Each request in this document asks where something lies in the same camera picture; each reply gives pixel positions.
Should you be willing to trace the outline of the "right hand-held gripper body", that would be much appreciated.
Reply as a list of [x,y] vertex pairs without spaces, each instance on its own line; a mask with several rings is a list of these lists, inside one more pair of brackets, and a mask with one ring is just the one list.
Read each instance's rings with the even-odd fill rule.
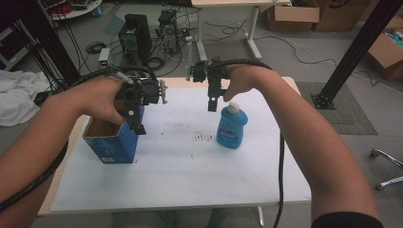
[[208,96],[222,96],[225,90],[221,87],[221,80],[227,79],[224,61],[219,59],[200,60],[187,70],[187,81],[202,83],[208,81]]

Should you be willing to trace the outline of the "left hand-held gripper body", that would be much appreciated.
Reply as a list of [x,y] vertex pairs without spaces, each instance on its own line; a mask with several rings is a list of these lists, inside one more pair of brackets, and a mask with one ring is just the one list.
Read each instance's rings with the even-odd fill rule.
[[117,110],[133,109],[135,106],[157,104],[162,100],[167,103],[164,80],[133,78],[133,83],[124,83],[118,92],[114,106]]

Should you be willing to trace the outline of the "blue bottle with white cap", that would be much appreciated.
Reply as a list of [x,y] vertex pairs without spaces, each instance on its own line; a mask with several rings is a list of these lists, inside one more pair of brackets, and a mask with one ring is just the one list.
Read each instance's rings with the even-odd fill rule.
[[240,147],[243,140],[243,128],[248,117],[236,102],[230,102],[221,111],[221,119],[217,130],[217,142],[230,149]]

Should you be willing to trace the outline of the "blue cardboard box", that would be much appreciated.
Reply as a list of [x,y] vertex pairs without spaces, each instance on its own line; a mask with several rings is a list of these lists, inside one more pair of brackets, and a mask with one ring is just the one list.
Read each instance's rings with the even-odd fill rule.
[[90,117],[83,139],[102,163],[133,163],[139,136],[120,125]]

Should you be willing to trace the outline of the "person's right hand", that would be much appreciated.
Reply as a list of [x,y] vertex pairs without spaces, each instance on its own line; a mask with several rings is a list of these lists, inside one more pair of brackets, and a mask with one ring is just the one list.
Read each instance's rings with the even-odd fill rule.
[[223,100],[229,102],[240,93],[260,88],[267,83],[271,76],[278,74],[271,69],[262,66],[231,65],[226,68],[230,84],[227,87]]

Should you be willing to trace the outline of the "person's left hand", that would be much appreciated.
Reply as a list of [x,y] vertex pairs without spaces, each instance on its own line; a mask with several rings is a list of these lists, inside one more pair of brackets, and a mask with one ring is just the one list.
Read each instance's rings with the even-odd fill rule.
[[96,78],[74,87],[80,114],[122,124],[125,118],[116,110],[114,101],[123,81],[114,77]]

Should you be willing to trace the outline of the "small white device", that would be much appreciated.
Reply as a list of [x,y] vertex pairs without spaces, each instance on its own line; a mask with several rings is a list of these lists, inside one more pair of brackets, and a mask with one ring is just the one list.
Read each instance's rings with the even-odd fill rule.
[[99,55],[99,64],[101,67],[107,67],[110,64],[110,48],[105,47],[101,49]]

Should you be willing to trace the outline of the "black computer tower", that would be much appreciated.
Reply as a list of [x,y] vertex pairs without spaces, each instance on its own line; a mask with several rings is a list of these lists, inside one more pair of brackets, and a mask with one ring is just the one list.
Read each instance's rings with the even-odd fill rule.
[[144,14],[126,14],[118,37],[125,54],[132,54],[142,62],[150,57],[152,41]]

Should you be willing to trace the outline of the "white desk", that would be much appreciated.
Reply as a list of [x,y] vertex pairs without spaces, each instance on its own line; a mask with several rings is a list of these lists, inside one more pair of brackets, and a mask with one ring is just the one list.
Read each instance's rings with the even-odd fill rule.
[[207,55],[202,40],[202,24],[204,19],[202,18],[202,10],[204,8],[216,8],[216,7],[240,7],[240,6],[252,6],[250,27],[247,32],[244,33],[247,46],[250,48],[253,57],[257,60],[261,60],[262,56],[254,41],[254,34],[256,24],[259,16],[259,8],[273,7],[281,5],[289,5],[290,0],[191,0],[192,6],[197,11],[197,36],[196,45],[199,53],[199,57],[202,61],[207,60]]

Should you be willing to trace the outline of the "grey open computer case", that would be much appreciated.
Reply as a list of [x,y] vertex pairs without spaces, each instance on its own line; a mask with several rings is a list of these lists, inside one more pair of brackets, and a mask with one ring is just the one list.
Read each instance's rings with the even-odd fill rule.
[[163,38],[163,50],[168,54],[178,53],[177,12],[172,9],[163,9],[158,21],[160,23],[159,32]]

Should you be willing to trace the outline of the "black metal stand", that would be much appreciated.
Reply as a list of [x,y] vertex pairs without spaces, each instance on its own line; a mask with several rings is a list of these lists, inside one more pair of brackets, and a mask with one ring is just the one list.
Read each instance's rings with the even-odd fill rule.
[[29,33],[38,39],[67,85],[73,86],[80,74],[39,3],[36,0],[16,0],[16,8],[20,10]]

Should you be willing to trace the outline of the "round white table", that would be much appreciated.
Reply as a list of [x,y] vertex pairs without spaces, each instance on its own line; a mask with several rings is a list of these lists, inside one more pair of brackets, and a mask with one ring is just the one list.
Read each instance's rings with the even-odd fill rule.
[[49,16],[52,20],[66,20],[75,17],[79,17],[85,14],[91,14],[94,17],[100,17],[102,15],[100,6],[103,0],[87,0],[86,8],[84,7],[72,7],[69,12],[56,12],[51,13]]

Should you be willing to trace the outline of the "white cloth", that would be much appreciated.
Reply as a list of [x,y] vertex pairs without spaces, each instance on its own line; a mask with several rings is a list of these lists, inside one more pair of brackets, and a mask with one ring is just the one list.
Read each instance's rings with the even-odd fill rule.
[[43,72],[0,69],[0,125],[15,126],[30,120],[39,110],[35,97],[49,87]]

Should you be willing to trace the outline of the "grey floor mat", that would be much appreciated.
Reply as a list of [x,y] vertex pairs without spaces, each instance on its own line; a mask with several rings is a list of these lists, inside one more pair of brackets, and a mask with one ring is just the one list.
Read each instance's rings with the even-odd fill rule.
[[[325,83],[296,82],[301,96],[313,107],[317,95]],[[377,135],[360,104],[347,85],[336,94],[330,107],[317,109],[319,113],[342,135]]]

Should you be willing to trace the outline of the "black metal stand beam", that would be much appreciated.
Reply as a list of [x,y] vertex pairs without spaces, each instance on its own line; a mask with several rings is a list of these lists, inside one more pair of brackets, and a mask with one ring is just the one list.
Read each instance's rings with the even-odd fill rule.
[[391,22],[403,0],[379,0],[357,36],[345,52],[325,86],[311,99],[316,109],[331,109],[338,91],[353,73],[364,54],[374,44],[383,29]]

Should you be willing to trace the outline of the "black sleeve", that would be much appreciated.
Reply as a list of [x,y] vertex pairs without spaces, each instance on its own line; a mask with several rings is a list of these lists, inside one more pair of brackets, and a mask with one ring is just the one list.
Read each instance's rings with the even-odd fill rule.
[[384,228],[382,222],[357,212],[334,212],[316,218],[311,228]]

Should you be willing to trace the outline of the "chrome chair leg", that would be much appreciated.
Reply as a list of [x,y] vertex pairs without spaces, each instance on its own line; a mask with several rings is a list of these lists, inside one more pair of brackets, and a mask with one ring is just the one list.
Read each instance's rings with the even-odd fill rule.
[[[389,162],[393,163],[394,165],[396,165],[398,168],[403,170],[403,162],[402,161],[396,159],[395,157],[389,155],[385,151],[380,150],[378,148],[374,148],[371,151],[370,157],[371,158],[382,157],[382,158],[386,159],[387,161],[389,161]],[[378,183],[375,186],[375,189],[380,191],[380,190],[385,189],[386,187],[390,187],[390,186],[392,186],[394,184],[401,183],[401,182],[403,182],[403,176],[398,177],[398,178],[394,178],[394,179],[391,179],[391,180],[386,180],[386,181],[383,181],[381,183]]]

